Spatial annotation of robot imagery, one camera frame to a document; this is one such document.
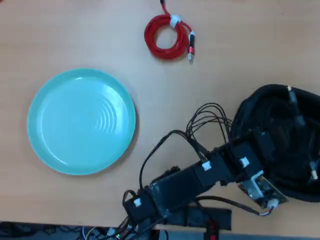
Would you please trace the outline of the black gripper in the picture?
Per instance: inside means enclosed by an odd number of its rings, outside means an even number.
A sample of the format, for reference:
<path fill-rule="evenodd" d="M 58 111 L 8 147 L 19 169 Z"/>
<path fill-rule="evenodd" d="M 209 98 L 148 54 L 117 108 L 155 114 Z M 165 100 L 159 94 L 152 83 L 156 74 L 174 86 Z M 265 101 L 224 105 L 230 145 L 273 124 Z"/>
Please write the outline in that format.
<path fill-rule="evenodd" d="M 228 143 L 230 155 L 229 182 L 243 182 L 263 170 L 261 162 L 272 162 L 276 151 L 271 135 L 258 129 L 249 140 L 233 139 Z"/>

